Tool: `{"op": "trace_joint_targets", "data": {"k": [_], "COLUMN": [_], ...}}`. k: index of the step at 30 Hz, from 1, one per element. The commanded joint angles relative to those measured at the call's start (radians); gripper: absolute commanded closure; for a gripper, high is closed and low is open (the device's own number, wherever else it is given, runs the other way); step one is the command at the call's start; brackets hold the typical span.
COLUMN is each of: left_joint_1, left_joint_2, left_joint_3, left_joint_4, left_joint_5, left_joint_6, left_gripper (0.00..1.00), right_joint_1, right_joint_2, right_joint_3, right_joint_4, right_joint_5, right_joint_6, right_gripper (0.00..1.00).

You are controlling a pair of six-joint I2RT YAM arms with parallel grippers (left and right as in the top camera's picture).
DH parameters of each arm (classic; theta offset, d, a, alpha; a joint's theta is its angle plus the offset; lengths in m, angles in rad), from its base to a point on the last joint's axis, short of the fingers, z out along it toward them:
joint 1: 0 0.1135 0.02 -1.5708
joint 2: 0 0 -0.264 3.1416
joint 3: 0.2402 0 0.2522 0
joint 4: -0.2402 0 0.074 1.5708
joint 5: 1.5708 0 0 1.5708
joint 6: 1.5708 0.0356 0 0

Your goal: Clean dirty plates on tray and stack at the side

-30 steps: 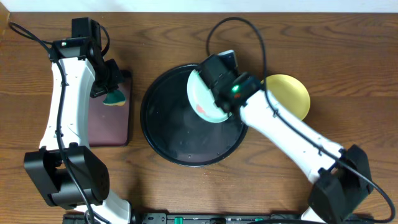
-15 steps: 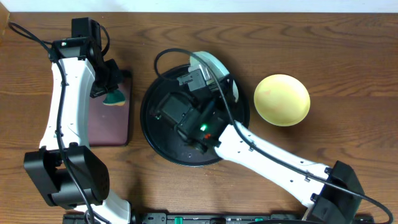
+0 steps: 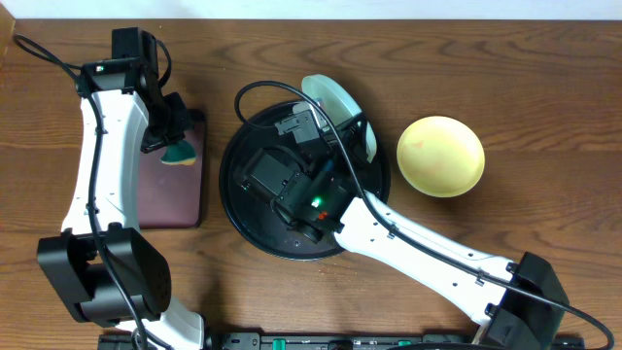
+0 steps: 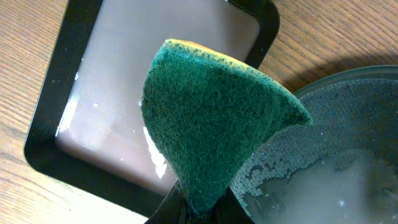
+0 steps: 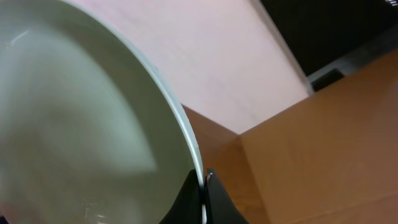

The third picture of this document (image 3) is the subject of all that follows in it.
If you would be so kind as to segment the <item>green and orange sponge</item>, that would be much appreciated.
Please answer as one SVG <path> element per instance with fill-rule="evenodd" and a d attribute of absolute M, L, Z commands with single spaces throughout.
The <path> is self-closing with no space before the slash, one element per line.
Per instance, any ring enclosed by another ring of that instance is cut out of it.
<path fill-rule="evenodd" d="M 166 147 L 160 162 L 166 165 L 193 165 L 196 161 L 194 146 L 186 140 Z"/>

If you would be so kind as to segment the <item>light blue plate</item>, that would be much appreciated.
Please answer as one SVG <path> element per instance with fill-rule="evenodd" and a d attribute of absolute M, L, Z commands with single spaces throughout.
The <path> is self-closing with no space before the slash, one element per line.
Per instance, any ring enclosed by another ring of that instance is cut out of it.
<path fill-rule="evenodd" d="M 363 148 L 360 158 L 372 163 L 378 149 L 375 133 L 361 107 L 345 88 L 321 74 L 304 77 L 301 87 L 303 93 L 319 103 L 337 128 L 350 125 L 359 129 L 355 134 Z"/>

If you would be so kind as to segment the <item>yellow plate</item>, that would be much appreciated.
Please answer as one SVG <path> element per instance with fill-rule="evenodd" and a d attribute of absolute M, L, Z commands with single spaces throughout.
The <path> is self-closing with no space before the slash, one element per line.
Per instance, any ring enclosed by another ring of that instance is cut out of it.
<path fill-rule="evenodd" d="M 483 145 L 466 124 L 429 116 L 408 126 L 397 142 L 397 165 L 415 190 L 433 197 L 470 191 L 485 169 Z"/>

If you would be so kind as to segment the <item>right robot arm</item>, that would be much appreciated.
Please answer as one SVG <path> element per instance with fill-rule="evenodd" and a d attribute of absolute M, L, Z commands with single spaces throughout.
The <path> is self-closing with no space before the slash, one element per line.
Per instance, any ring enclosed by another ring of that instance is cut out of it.
<path fill-rule="evenodd" d="M 389 187 L 386 156 L 357 105 L 263 110 L 234 134 L 221 168 L 227 215 L 263 251 L 290 259 L 283 243 L 301 235 L 314 259 L 364 255 L 456 305 L 479 326 L 478 345 L 553 346 L 568 298 L 546 260 L 454 242 L 391 209 Z"/>

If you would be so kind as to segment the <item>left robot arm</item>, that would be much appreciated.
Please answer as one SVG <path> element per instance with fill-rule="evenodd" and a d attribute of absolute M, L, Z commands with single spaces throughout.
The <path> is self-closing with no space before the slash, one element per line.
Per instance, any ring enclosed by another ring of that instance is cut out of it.
<path fill-rule="evenodd" d="M 201 349 L 203 317 L 173 297 L 169 265 L 142 235 L 137 211 L 141 155 L 183 145 L 201 117 L 178 93 L 162 93 L 164 50 L 145 30 L 119 28 L 109 59 L 71 72 L 83 116 L 77 182 L 37 261 L 75 321 L 127 331 L 135 349 Z"/>

